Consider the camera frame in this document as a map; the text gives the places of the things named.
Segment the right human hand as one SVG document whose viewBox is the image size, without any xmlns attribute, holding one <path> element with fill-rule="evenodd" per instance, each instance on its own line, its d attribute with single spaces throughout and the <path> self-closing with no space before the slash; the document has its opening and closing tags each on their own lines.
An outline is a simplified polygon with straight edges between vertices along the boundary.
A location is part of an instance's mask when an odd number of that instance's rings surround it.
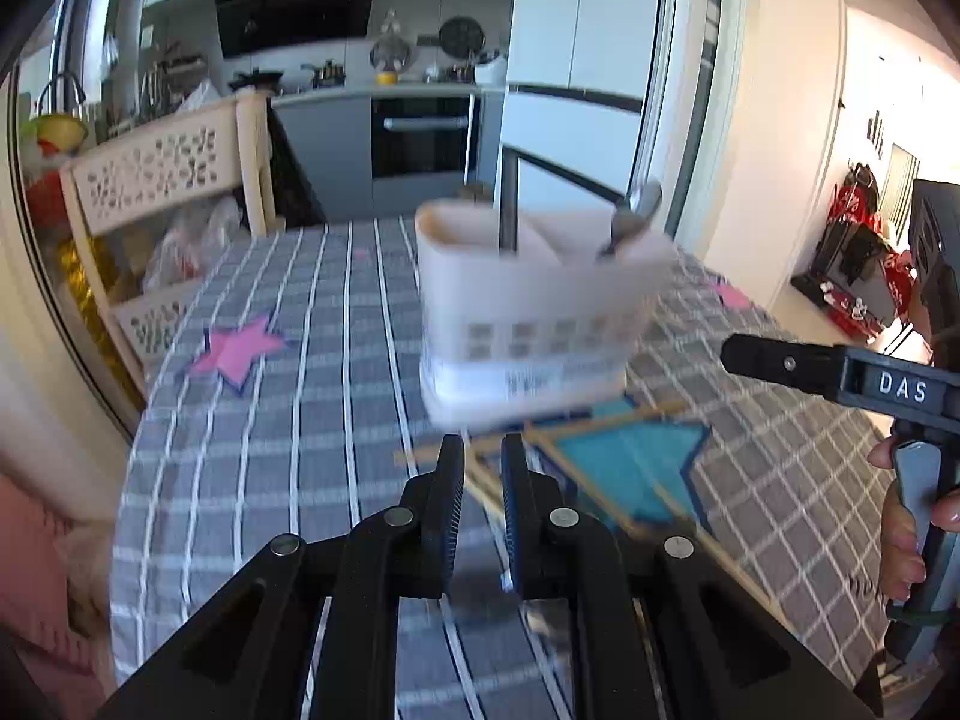
<svg viewBox="0 0 960 720">
<path fill-rule="evenodd" d="M 960 520 L 960 496 L 952 491 L 932 507 L 932 523 L 944 532 L 957 533 Z M 878 585 L 890 600 L 907 601 L 914 585 L 926 578 L 918 548 L 918 532 L 914 518 L 901 504 L 898 484 L 892 483 L 882 505 L 882 532 L 880 532 L 880 571 Z"/>
</svg>

